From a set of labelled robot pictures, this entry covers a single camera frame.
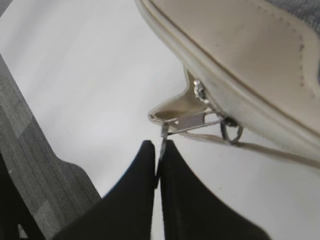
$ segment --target silver hardware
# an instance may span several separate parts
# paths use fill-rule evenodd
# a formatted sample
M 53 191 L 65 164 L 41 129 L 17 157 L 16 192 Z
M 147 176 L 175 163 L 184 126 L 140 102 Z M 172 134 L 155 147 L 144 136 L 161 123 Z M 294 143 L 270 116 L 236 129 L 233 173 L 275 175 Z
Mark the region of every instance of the silver hardware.
M 194 84 L 194 94 L 197 99 L 199 99 L 201 102 L 204 104 L 209 104 L 209 100 L 207 99 L 206 92 L 205 92 L 205 87 L 203 84 L 200 82 L 199 79 L 196 79 L 193 81 Z
M 182 134 L 187 131 L 208 127 L 212 125 L 219 124 L 221 121 L 211 121 L 211 122 L 205 122 L 205 117 L 207 115 L 214 114 L 213 111 L 207 111 L 207 112 L 200 112 L 189 116 L 182 116 L 176 118 L 174 121 L 176 129 L 175 131 L 169 132 L 168 136 L 174 135 L 174 134 Z
M 237 132 L 236 132 L 236 137 L 234 139 L 230 139 L 229 135 L 228 135 L 228 131 L 227 131 L 227 126 L 223 121 L 220 123 L 220 130 L 221 130 L 221 135 L 223 140 L 230 144 L 230 145 L 235 145 L 239 142 L 240 138 L 242 137 L 242 133 L 244 131 L 244 128 L 241 126 L 235 126 L 238 128 Z
M 199 99 L 201 102 L 203 102 L 206 105 L 209 105 L 210 102 L 207 99 L 205 88 L 202 85 L 202 83 L 197 79 L 194 82 L 194 94 L 197 99 Z M 216 114 L 218 120 L 217 121 L 211 121 L 211 122 L 205 122 L 205 117 L 210 114 Z M 188 116 L 181 116 L 169 120 L 165 120 L 162 122 L 161 126 L 161 149 L 160 149 L 160 156 L 159 156 L 159 162 L 158 162 L 158 168 L 155 176 L 155 183 L 154 188 L 156 189 L 158 187 L 159 179 L 160 179 L 160 164 L 164 157 L 164 154 L 166 152 L 166 146 L 167 146 L 167 140 L 168 137 L 175 134 L 182 134 L 191 130 L 213 126 L 216 124 L 220 124 L 220 130 L 222 139 L 230 144 L 235 145 L 240 140 L 242 133 L 243 133 L 243 127 L 239 126 L 237 121 L 235 121 L 233 118 L 225 116 L 224 114 L 221 114 L 220 112 L 217 112 L 216 110 L 208 110 L 204 112 L 198 112 L 194 113 Z M 231 128 L 238 128 L 237 135 L 234 139 L 230 139 L 227 131 L 227 127 Z

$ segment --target metal ring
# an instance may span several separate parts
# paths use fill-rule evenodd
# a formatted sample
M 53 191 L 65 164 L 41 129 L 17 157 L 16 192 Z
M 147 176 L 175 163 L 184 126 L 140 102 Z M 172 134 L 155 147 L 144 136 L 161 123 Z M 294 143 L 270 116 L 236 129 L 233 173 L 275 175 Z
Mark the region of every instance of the metal ring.
M 228 135 L 228 131 L 227 131 L 227 125 L 222 121 L 220 123 L 220 129 L 221 129 L 221 135 L 222 138 L 225 142 L 227 142 L 230 145 L 235 145 L 238 143 L 238 141 L 240 140 L 242 133 L 244 131 L 244 128 L 241 126 L 237 126 L 238 127 L 238 131 L 236 133 L 236 137 L 234 139 L 230 139 L 229 135 Z

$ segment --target white surface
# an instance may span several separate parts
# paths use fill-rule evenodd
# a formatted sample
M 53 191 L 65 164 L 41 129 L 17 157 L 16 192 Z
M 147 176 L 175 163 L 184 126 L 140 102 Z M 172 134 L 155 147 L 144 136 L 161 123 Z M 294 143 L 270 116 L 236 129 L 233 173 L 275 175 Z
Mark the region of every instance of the white surface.
M 154 106 L 186 86 L 180 61 L 132 0 L 14 0 L 0 19 L 0 52 L 56 155 L 105 195 L 141 142 L 157 149 Z M 320 236 L 320 178 L 256 153 L 173 137 L 217 196 L 274 240 Z M 272 143 L 245 132 L 244 140 Z M 163 239 L 157 191 L 152 239 Z

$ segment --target gray fabric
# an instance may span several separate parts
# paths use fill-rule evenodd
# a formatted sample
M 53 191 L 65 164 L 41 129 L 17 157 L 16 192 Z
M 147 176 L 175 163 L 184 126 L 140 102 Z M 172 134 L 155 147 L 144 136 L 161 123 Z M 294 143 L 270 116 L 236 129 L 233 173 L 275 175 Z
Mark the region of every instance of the gray fabric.
M 320 35 L 320 0 L 265 0 L 300 18 Z
M 1 56 L 0 151 L 47 239 L 101 199 L 81 168 L 54 154 Z
M 0 0 L 0 17 L 5 12 L 7 7 L 9 7 L 12 0 Z

